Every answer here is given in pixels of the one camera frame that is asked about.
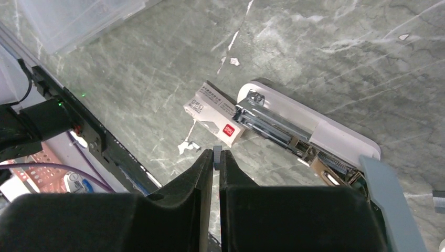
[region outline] gray plastic piece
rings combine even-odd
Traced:
[[[221,151],[223,150],[222,145],[213,146],[213,169],[219,171],[219,160],[221,158]]]
[[[434,209],[438,214],[445,214],[445,191],[432,191]]]
[[[379,160],[361,155],[371,200],[382,210],[393,251],[427,251],[393,169]]]

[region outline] black cable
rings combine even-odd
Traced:
[[[31,89],[33,88],[33,78],[32,78],[31,72],[28,70],[28,68],[26,68],[25,62],[23,61],[23,59],[17,59],[17,61],[18,61],[18,64],[20,65],[20,68],[25,73],[26,77],[28,78],[28,90],[26,90],[25,95],[19,101],[6,103],[6,104],[3,104],[3,106],[11,107],[11,106],[20,104],[22,101],[24,101],[26,98],[28,98],[29,93],[31,93]]]

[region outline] transparent storage box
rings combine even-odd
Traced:
[[[0,104],[18,101],[28,89],[28,79],[17,60],[0,45]]]
[[[50,54],[68,53],[161,0],[19,0]]]

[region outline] gray marble table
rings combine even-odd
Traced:
[[[50,56],[17,0],[0,0],[0,20],[161,183],[200,155],[177,148],[193,125],[182,106],[200,85],[209,80],[236,97],[264,77],[381,146],[430,251],[445,237],[431,196],[445,190],[444,13],[443,0],[164,0],[68,55]],[[190,139],[222,144],[200,125]],[[322,184],[250,132],[231,150],[259,184]],[[217,188],[213,199],[210,229],[219,237]]]

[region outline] box of staples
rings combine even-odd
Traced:
[[[229,147],[241,137],[244,128],[232,121],[235,101],[210,82],[205,82],[188,103],[185,111]]]

